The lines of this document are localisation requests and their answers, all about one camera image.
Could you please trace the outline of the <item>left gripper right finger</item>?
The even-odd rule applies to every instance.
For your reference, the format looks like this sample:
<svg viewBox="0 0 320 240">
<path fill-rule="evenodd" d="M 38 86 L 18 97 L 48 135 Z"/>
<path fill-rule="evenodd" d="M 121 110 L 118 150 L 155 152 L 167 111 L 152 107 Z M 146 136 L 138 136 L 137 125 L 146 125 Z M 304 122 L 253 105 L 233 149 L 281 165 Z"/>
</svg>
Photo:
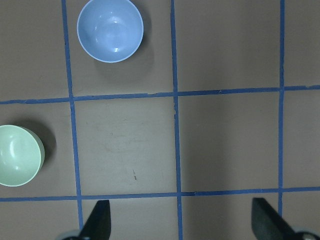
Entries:
<svg viewBox="0 0 320 240">
<path fill-rule="evenodd" d="M 264 199 L 254 197 L 251 205 L 251 229 L 257 240 L 299 240 L 287 222 Z"/>
</svg>

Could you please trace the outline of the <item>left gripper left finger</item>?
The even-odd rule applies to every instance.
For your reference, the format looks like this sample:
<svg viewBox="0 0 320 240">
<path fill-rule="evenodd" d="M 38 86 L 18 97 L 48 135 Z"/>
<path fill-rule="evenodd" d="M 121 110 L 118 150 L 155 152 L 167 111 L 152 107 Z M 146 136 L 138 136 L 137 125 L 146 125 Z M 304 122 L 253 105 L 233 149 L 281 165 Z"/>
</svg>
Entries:
<svg viewBox="0 0 320 240">
<path fill-rule="evenodd" d="M 78 235 L 80 240 L 108 240 L 111 236 L 111 209 L 109 200 L 95 204 Z"/>
</svg>

